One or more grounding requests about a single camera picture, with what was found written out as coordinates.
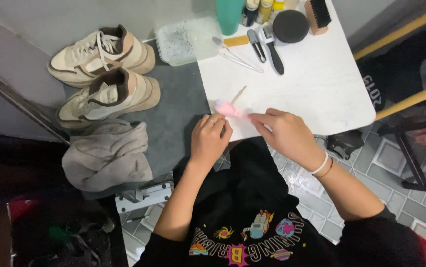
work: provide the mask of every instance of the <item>sneaker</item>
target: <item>sneaker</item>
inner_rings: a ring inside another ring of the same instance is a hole
[[[119,25],[100,28],[63,48],[50,59],[47,69],[63,83],[84,88],[99,75],[115,68],[123,67],[142,75],[151,71],[154,65],[154,49],[139,42]]]
[[[71,96],[56,112],[58,122],[68,129],[88,127],[106,118],[149,109],[160,99],[154,78],[125,68],[110,70]]]

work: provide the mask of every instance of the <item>bracelet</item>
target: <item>bracelet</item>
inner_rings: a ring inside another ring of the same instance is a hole
[[[322,165],[320,167],[318,167],[318,169],[314,172],[311,172],[310,174],[313,175],[315,173],[318,173],[319,171],[321,171],[323,169],[323,167],[325,167],[325,164],[328,161],[328,152],[325,151],[325,160],[323,161]]]
[[[316,178],[322,178],[323,176],[327,175],[331,171],[331,168],[333,167],[333,158],[332,157],[330,157],[330,158],[331,158],[331,165],[330,165],[330,168],[328,169],[327,173],[323,174],[322,176],[318,176]]]

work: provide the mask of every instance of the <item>black sponge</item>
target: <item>black sponge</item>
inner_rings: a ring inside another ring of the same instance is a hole
[[[275,17],[272,24],[275,37],[284,43],[302,41],[309,29],[307,17],[296,10],[282,11]]]
[[[318,28],[327,27],[331,22],[331,17],[325,0],[310,0],[310,4]]]

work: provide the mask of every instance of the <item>person's left hand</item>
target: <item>person's left hand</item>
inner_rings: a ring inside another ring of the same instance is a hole
[[[228,146],[232,134],[233,129],[224,115],[204,115],[192,132],[190,162],[209,171]]]

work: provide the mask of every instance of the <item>white table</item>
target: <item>white table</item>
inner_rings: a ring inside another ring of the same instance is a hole
[[[305,14],[305,1],[297,10]],[[241,88],[246,90],[235,105],[244,112],[262,112],[273,107],[302,117],[314,134],[331,135],[371,124],[376,112],[331,0],[328,32],[295,44],[276,45],[284,64],[284,75],[276,74],[266,45],[267,62],[262,64],[250,44],[232,47],[235,54],[261,67],[263,74],[220,56],[198,62],[206,97],[214,112],[216,99],[231,101]],[[258,30],[259,25],[240,28],[233,36]],[[231,141],[259,136],[247,121],[228,118],[234,130]]]

